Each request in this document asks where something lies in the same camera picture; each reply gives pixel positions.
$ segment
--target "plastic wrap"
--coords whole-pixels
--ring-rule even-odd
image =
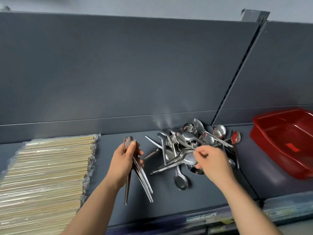
[[[1,234],[60,234],[86,199],[99,137],[26,142],[0,177]]]

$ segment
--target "right hand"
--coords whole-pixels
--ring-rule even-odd
[[[236,181],[233,170],[228,162],[225,152],[212,146],[200,146],[196,148],[194,156],[198,162],[197,169],[203,168],[206,176],[219,188],[225,184]]]

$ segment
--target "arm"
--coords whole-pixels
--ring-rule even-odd
[[[119,189],[126,183],[137,144],[132,142],[124,153],[123,144],[114,152],[109,171],[88,200],[67,225],[62,235],[103,235],[108,227]]]
[[[280,230],[256,205],[234,177],[227,156],[219,148],[201,146],[194,156],[197,168],[221,190],[228,201],[241,235],[282,235]]]

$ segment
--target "hand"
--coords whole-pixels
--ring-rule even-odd
[[[203,168],[206,176],[220,189],[228,183],[236,181],[228,158],[221,149],[212,146],[200,146],[196,148],[194,156],[198,162],[196,168]]]
[[[126,153],[124,153],[123,144],[121,144],[115,150],[106,177],[108,177],[111,182],[117,186],[117,189],[122,188],[126,183],[127,176],[133,165],[132,157],[134,153],[138,151],[138,155],[143,155],[143,151],[138,148],[139,146],[140,144],[137,144],[137,142],[133,141],[128,146]],[[143,160],[138,159],[138,161],[143,167]]]

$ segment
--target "gray countertop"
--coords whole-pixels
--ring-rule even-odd
[[[257,199],[257,196],[242,173],[248,178],[261,199],[313,190],[313,178],[297,180],[289,176],[254,143],[249,136],[251,129],[252,125],[227,128],[228,132],[237,130],[242,135],[242,140],[238,145],[242,172],[235,171],[235,175],[254,199]],[[87,194],[92,193],[105,177],[115,149],[126,136],[132,135],[141,144],[145,155],[148,155],[156,147],[145,138],[145,135],[159,142],[157,132],[102,135],[97,142],[97,162]],[[6,169],[7,160],[13,157],[21,146],[22,143],[0,144],[0,171]],[[123,187],[116,197],[110,226],[132,223],[145,218],[206,211],[227,205],[221,191],[205,175],[195,175],[186,166],[181,166],[181,170],[189,179],[191,186],[185,191],[180,191],[175,187],[174,169],[150,176],[149,173],[161,164],[161,154],[156,154],[145,162],[145,172],[154,191],[152,195],[154,203],[148,201],[139,179],[135,173],[132,173],[128,205],[124,205],[125,187]]]
[[[232,126],[227,130],[237,130],[241,134],[238,144],[241,171],[248,178],[261,199],[284,196],[313,190],[313,178],[297,180],[280,168],[250,138],[253,125]]]
[[[157,148],[145,138],[145,135],[160,142],[157,133],[158,131],[149,131],[101,136],[97,142],[97,162],[90,179],[89,193],[106,176],[112,155],[126,136],[133,136],[141,144],[141,149],[145,152],[145,155],[148,155]],[[207,210],[227,205],[227,201],[221,191],[205,175],[193,174],[186,166],[181,166],[182,173],[186,175],[191,185],[190,188],[181,191],[174,185],[174,168],[153,176],[150,175],[150,172],[160,165],[162,165],[161,153],[154,155],[145,162],[145,172],[153,189],[152,197],[154,202],[149,202],[139,179],[135,173],[132,173],[128,205],[124,205],[125,187],[123,187],[116,197],[112,217],[109,222],[110,226],[130,223],[144,218],[186,214],[195,210]],[[241,172],[235,171],[235,174],[248,193],[256,199],[256,195]]]

